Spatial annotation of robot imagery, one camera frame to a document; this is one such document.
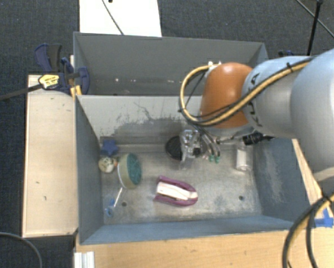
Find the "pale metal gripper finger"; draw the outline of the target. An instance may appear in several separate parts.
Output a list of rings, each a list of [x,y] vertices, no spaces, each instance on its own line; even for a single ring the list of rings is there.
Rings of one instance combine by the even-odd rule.
[[[184,170],[188,167],[188,160],[190,157],[190,132],[180,133],[180,143],[181,143],[181,162],[180,169]]]
[[[189,157],[195,159],[201,154],[200,134],[197,130],[192,130],[189,139]]]

